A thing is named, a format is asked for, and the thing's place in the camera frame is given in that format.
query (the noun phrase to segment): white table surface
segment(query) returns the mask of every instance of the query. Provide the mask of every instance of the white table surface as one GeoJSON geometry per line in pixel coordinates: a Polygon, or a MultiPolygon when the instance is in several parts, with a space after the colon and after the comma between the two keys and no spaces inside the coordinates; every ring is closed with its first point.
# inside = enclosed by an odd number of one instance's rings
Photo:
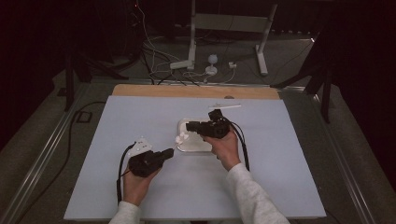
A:
{"type": "Polygon", "coordinates": [[[214,104],[242,105],[222,113],[243,129],[250,172],[276,207],[286,217],[325,217],[282,100],[109,96],[64,218],[102,220],[116,214],[120,157],[141,136],[154,151],[175,149],[151,182],[140,206],[142,219],[239,218],[216,156],[176,148],[178,122],[206,119],[214,104]]]}

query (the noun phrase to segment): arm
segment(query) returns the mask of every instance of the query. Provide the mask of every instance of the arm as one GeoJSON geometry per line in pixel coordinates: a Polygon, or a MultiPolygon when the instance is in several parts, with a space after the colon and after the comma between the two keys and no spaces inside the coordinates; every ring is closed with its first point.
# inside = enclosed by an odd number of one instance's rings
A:
{"type": "Polygon", "coordinates": [[[227,181],[235,197],[245,224],[286,224],[288,220],[276,209],[265,190],[253,180],[250,172],[239,160],[238,141],[231,131],[221,139],[203,136],[212,145],[212,152],[229,171],[227,181]]]}
{"type": "Polygon", "coordinates": [[[288,220],[276,209],[267,192],[253,180],[244,164],[235,165],[227,174],[227,182],[238,202],[245,224],[286,224],[288,220]]]}
{"type": "Polygon", "coordinates": [[[138,224],[140,221],[140,208],[138,207],[145,198],[152,178],[160,170],[152,173],[148,177],[135,176],[125,170],[123,176],[123,195],[119,204],[117,214],[111,219],[110,224],[138,224]]]}

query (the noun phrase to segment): gray carpet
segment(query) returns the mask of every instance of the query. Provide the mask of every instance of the gray carpet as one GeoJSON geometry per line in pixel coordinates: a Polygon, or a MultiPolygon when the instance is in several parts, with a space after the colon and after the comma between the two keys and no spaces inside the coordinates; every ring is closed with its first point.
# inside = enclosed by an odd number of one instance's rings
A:
{"type": "MultiPolygon", "coordinates": [[[[208,80],[209,85],[229,80],[231,74],[227,74],[228,61],[237,62],[235,76],[229,84],[267,85],[276,83],[292,77],[298,72],[311,46],[309,39],[299,39],[299,36],[296,35],[291,38],[272,35],[264,50],[269,75],[261,77],[254,58],[253,46],[256,42],[258,40],[253,39],[236,41],[230,45],[199,46],[195,72],[201,73],[208,66],[207,55],[216,52],[219,56],[219,65],[223,60],[223,66],[219,66],[221,73],[208,80]]],[[[153,44],[160,51],[171,53],[182,60],[187,59],[188,38],[186,37],[181,37],[174,42],[159,38],[153,41],[153,44]]],[[[155,60],[156,64],[162,62],[161,59],[155,60]]],[[[160,70],[167,70],[167,68],[166,66],[159,67],[160,70]]],[[[121,73],[130,77],[130,80],[125,81],[126,83],[149,84],[148,71],[141,62],[121,71],[121,73]]],[[[159,79],[155,78],[156,82],[166,74],[157,76],[159,79]]],[[[175,76],[166,80],[164,84],[180,84],[177,79],[193,85],[181,73],[175,73],[175,76]]],[[[202,83],[204,77],[195,77],[195,79],[197,84],[204,84],[202,83]]],[[[304,86],[306,81],[307,79],[301,80],[294,83],[293,86],[304,86]]],[[[64,74],[57,76],[54,82],[57,89],[43,102],[0,154],[0,192],[2,192],[0,195],[0,216],[5,213],[24,176],[64,115],[65,99],[56,96],[59,88],[64,86],[64,74]]],[[[87,90],[77,101],[76,108],[94,101],[105,101],[117,83],[119,83],[117,80],[96,73],[91,84],[80,85],[82,89],[87,86],[87,90]]],[[[339,90],[332,87],[330,108],[332,123],[330,125],[323,124],[321,117],[318,116],[318,106],[313,103],[315,102],[314,96],[306,95],[300,89],[282,91],[280,96],[290,112],[291,121],[318,187],[319,196],[324,207],[330,212],[324,218],[291,220],[290,223],[327,224],[338,223],[337,219],[343,224],[362,223],[346,180],[340,172],[338,159],[333,152],[332,139],[329,139],[328,132],[331,132],[336,145],[342,149],[348,167],[361,188],[361,193],[372,212],[375,223],[396,223],[395,192],[379,168],[358,124],[342,100],[339,90]]],[[[63,220],[64,211],[100,119],[103,105],[91,105],[86,110],[93,113],[93,118],[90,123],[75,123],[73,125],[69,163],[48,191],[29,210],[21,223],[68,223],[63,220]]],[[[67,140],[66,130],[27,204],[30,204],[60,169],[66,156],[67,140]]]]}

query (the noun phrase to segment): power strip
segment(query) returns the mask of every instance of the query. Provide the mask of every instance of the power strip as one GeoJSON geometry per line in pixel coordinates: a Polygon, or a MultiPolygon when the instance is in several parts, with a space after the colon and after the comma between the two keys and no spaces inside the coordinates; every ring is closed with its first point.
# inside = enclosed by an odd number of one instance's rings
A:
{"type": "Polygon", "coordinates": [[[178,69],[178,68],[190,67],[190,66],[192,66],[192,61],[190,61],[190,60],[170,64],[170,67],[172,70],[178,69]]]}

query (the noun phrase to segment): person's left hand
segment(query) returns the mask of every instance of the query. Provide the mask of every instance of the person's left hand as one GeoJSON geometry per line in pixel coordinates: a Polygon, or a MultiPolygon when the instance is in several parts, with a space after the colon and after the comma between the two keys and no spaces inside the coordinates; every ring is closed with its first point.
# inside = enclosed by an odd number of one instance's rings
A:
{"type": "Polygon", "coordinates": [[[139,206],[149,190],[149,183],[152,178],[160,172],[161,168],[149,175],[148,177],[140,177],[134,175],[128,168],[123,176],[123,198],[122,200],[127,203],[132,203],[139,206]]]}

